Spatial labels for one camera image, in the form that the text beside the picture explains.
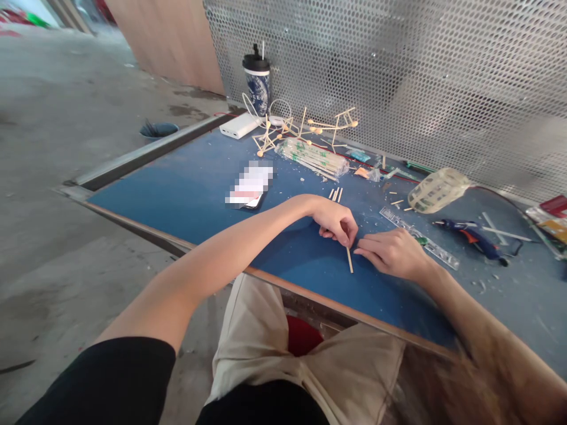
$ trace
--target red stool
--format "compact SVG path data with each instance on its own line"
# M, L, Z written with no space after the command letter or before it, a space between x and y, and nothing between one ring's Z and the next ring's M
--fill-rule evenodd
M296 357L308 354L323 342L321 333L306 321L286 316L289 326L288 351Z

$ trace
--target concrete floor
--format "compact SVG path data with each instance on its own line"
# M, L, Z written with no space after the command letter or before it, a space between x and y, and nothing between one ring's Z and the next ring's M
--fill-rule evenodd
M190 125L219 96L137 69L120 34L4 25L0 37L0 424L13 423L172 262L51 189L145 144L147 117ZM162 423L193 423L208 395L225 289L193 318Z

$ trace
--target power bank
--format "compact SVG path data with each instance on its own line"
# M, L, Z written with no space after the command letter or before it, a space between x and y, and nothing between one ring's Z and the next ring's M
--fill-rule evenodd
M257 128L261 121L261 118L245 112L227 123L222 124L220 126L220 132L233 139L240 139L242 136L246 136L253 129Z

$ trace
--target long hair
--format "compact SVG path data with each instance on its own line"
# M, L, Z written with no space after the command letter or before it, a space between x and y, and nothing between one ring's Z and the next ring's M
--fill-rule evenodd
M383 425L555 425L529 417L510 384L511 372L497 341L491 339L490 364L479 367L462 352L445 359L406 347L397 385L389 397Z

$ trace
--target beige pants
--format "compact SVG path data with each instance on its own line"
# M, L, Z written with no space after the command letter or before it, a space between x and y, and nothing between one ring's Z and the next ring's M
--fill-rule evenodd
M287 350L288 323L280 291L241 274L234 281L213 359L210 403L241 383L286 380L306 389L335 424L377 424L396 384L404 343L358 324L308 355Z

